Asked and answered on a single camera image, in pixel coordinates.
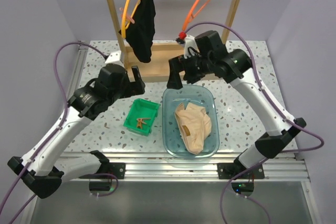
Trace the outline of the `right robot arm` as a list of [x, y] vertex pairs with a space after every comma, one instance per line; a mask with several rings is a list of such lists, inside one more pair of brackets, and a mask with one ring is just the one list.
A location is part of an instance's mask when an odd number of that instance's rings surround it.
[[214, 74], [240, 93], [266, 130], [227, 168], [230, 178], [246, 178], [260, 162], [276, 157], [303, 131], [305, 120], [294, 118], [259, 78], [251, 51], [228, 52], [214, 30], [196, 37], [182, 31], [176, 42], [183, 46], [184, 53], [169, 60], [167, 88], [179, 90], [182, 81], [194, 84]]

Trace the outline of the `beige underwear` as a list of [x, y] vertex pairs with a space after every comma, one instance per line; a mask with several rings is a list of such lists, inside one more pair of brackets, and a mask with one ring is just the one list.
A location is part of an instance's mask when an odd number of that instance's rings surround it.
[[175, 119], [188, 152], [198, 155], [204, 149], [205, 139], [212, 131], [212, 120], [203, 106], [189, 102], [175, 109]]

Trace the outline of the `black underwear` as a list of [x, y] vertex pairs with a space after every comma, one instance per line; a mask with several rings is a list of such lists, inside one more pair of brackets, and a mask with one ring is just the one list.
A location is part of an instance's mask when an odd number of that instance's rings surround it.
[[141, 0], [133, 15], [135, 23], [131, 23], [125, 30], [127, 43], [142, 63], [151, 61], [151, 47], [155, 34], [155, 15], [154, 0]]

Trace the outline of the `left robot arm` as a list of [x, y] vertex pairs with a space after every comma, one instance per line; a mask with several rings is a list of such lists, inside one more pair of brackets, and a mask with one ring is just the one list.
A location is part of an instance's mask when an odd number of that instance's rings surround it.
[[109, 160], [100, 151], [56, 165], [56, 161], [79, 133], [118, 99], [145, 92], [140, 71], [131, 68], [134, 81], [120, 65], [108, 64], [97, 78], [77, 89], [67, 101], [63, 116], [23, 157], [12, 157], [7, 165], [39, 198], [51, 196], [61, 184], [82, 176], [104, 178], [111, 175]]

